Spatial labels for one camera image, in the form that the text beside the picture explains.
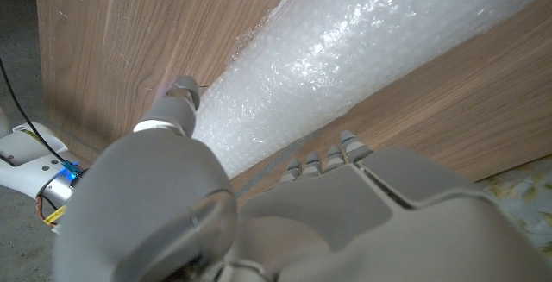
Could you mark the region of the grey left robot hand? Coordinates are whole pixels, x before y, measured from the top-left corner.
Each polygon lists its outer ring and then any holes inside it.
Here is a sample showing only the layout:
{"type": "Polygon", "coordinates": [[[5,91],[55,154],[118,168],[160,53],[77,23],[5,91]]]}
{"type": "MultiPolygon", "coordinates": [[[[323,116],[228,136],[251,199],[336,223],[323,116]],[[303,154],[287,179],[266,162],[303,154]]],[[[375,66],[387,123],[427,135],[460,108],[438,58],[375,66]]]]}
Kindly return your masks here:
{"type": "Polygon", "coordinates": [[[192,138],[197,82],[179,78],[77,182],[53,253],[58,281],[548,281],[543,256],[475,185],[343,132],[322,167],[293,161],[238,204],[192,138]]]}

